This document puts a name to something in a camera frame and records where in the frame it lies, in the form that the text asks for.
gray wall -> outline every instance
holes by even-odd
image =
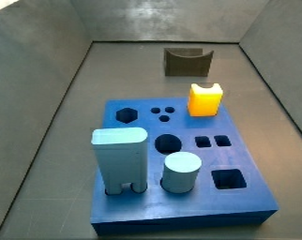
[[[68,0],[0,11],[0,225],[89,46]]]
[[[70,0],[94,41],[239,42],[268,0]]]
[[[302,0],[271,0],[240,47],[302,130]]]

circular hole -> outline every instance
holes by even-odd
[[[166,107],[165,112],[166,113],[174,113],[174,108],[173,107]]]
[[[168,122],[170,120],[170,118],[166,115],[161,115],[158,119],[161,122]]]
[[[154,140],[154,149],[164,155],[172,154],[181,150],[181,141],[176,136],[164,134]]]
[[[150,108],[150,112],[158,114],[160,113],[160,109],[158,108]]]

white block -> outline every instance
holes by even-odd
[[[92,146],[106,193],[120,194],[130,183],[134,192],[146,190],[148,132],[140,127],[102,128],[92,133]]]

square hole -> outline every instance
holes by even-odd
[[[206,136],[194,137],[197,147],[210,147],[210,140]]]
[[[217,189],[245,188],[247,183],[243,173],[237,169],[214,170],[210,172]]]
[[[214,143],[217,146],[231,146],[229,138],[225,135],[214,136]]]

gray enclosure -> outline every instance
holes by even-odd
[[[302,1],[271,1],[240,47],[302,130]]]
[[[89,46],[69,1],[0,11],[0,226]]]
[[[182,97],[190,83],[220,83],[280,211],[261,226],[142,237],[302,238],[302,0],[267,3],[21,0],[0,11],[0,239],[96,238],[90,133],[105,101]],[[85,59],[93,40],[235,44],[93,43]],[[180,47],[213,51],[208,78],[165,77],[164,48]]]

